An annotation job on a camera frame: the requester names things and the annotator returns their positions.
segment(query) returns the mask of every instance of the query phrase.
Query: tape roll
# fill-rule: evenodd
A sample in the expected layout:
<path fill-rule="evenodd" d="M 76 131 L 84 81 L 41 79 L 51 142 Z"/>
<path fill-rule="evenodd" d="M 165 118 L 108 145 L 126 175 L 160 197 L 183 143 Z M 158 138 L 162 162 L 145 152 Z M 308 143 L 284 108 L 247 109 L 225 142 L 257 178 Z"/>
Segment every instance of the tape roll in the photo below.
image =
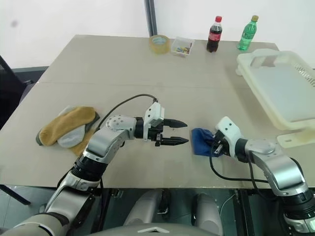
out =
<path fill-rule="evenodd" d="M 156 54 L 164 54 L 169 52 L 169 38 L 164 35 L 154 35 L 149 38 L 150 48 Z"/>

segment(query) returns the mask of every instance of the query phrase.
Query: black chair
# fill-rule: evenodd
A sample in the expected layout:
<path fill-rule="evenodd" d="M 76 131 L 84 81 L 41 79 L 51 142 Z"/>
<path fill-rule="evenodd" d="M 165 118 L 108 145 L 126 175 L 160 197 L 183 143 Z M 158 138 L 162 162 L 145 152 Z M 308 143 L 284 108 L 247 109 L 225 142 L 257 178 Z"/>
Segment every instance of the black chair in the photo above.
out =
<path fill-rule="evenodd" d="M 0 130 L 26 95 L 25 92 L 27 93 L 31 89 L 31 86 L 33 86 L 31 81 L 26 83 L 20 81 L 0 56 Z M 3 184 L 0 184 L 0 189 L 24 205 L 31 204 Z"/>

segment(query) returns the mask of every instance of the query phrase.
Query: beige tabletop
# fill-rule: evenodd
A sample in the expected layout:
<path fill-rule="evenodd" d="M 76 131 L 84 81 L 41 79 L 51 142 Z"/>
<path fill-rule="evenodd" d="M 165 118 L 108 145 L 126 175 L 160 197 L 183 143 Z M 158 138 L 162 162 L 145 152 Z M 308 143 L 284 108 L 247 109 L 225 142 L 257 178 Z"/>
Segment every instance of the beige tabletop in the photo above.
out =
<path fill-rule="evenodd" d="M 246 138 L 274 139 L 283 133 L 273 127 L 242 77 L 235 74 L 238 51 L 235 42 L 220 42 L 210 54 L 206 41 L 196 41 L 187 58 L 155 55 L 146 38 L 76 36 L 47 69 L 0 131 L 0 183 L 56 186 L 76 157 L 58 145 L 40 147 L 37 132 L 67 105 L 93 106 L 105 115 L 122 100 L 150 93 L 165 108 L 165 117 L 189 126 L 165 128 L 165 136 L 190 138 L 195 127 L 214 130 L 229 116 Z M 253 43 L 251 49 L 273 48 Z M 121 106 L 114 114 L 143 116 L 149 98 Z M 309 186 L 315 186 L 310 164 L 314 145 L 284 150 L 296 158 Z M 248 165 L 223 156 L 214 159 L 217 170 L 227 177 L 249 177 Z M 263 173 L 254 168 L 256 178 Z M 191 143 L 155 147 L 153 142 L 127 141 L 108 166 L 106 187 L 207 187 L 252 188 L 249 182 L 218 178 L 209 158 L 192 153 Z"/>

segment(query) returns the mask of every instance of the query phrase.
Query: bottle cap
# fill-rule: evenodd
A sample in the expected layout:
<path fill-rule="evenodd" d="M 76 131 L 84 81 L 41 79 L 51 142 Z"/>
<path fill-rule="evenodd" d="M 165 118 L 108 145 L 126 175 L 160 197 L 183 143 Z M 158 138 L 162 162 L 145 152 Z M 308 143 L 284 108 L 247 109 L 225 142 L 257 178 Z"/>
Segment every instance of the bottle cap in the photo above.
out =
<path fill-rule="evenodd" d="M 257 21 L 258 21 L 258 16 L 253 15 L 253 16 L 252 16 L 252 21 L 257 22 Z"/>
<path fill-rule="evenodd" d="M 216 22 L 221 22 L 221 20 L 222 20 L 222 16 L 216 16 Z"/>

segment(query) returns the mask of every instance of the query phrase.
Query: white basket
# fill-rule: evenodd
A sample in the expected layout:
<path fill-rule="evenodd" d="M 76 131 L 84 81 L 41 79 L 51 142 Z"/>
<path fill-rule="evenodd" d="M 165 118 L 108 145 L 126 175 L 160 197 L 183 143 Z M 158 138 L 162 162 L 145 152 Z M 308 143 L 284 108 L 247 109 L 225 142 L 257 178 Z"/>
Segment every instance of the white basket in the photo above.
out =
<path fill-rule="evenodd" d="M 315 143 L 312 68 L 296 53 L 271 49 L 240 54 L 237 62 L 237 74 L 244 77 L 271 122 L 280 130 L 304 130 L 279 136 L 281 145 L 287 148 Z"/>
<path fill-rule="evenodd" d="M 194 39 L 176 37 L 172 43 L 171 52 L 181 56 L 189 56 L 194 43 Z M 186 48 L 187 51 L 178 51 L 179 48 Z"/>

